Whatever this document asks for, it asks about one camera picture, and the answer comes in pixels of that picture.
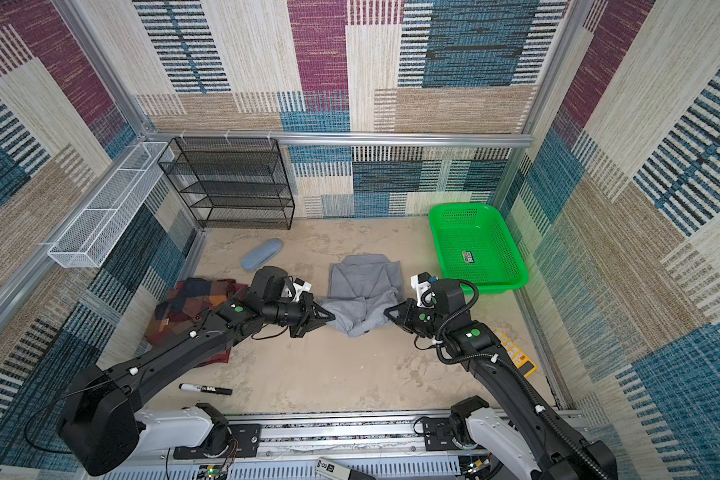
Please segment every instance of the white mesh basket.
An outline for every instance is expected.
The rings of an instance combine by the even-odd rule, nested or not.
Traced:
[[[172,161],[167,142],[139,144],[77,215],[48,256],[64,268],[100,267],[163,172],[156,160]]]

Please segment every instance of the gray cloth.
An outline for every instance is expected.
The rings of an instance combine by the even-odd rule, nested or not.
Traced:
[[[389,322],[384,309],[403,302],[400,262],[384,255],[350,255],[331,264],[328,298],[320,305],[336,315],[330,326],[350,337]]]

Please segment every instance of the black wire shelf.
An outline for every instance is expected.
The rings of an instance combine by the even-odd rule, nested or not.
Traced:
[[[160,162],[203,228],[290,229],[296,210],[276,141],[174,138]]]

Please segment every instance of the patterned wall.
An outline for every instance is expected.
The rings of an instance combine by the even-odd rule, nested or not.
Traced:
[[[0,0],[0,288],[135,134],[48,0]],[[54,266],[0,333],[0,478],[64,478],[21,428],[80,369],[133,356],[194,229],[162,180],[98,270]],[[58,410],[32,426],[56,446]]]
[[[160,129],[519,133],[566,0],[80,0]],[[507,151],[285,149],[296,216],[488,202]]]
[[[135,138],[48,0],[0,0],[0,287]]]
[[[0,478],[74,472],[74,456],[30,448],[21,436],[24,423],[65,392],[79,370],[92,363],[108,368],[146,349],[146,323],[176,283],[195,235],[163,178],[100,269],[54,265],[42,279],[0,333]],[[54,432],[61,407],[30,427],[39,445],[66,450]]]
[[[720,479],[720,0],[596,0],[502,212],[620,478]]]
[[[510,150],[280,147],[297,217],[426,215],[447,202],[493,201]]]

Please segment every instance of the checkered cloth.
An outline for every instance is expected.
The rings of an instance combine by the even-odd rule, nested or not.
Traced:
[[[195,315],[211,307],[226,302],[235,292],[243,287],[234,280],[204,280],[188,278],[176,284],[176,288],[168,290],[164,302],[155,307],[155,314],[144,331],[144,339],[156,346],[171,331],[176,334],[187,331],[192,325]],[[230,350],[218,353],[198,366],[230,360]]]

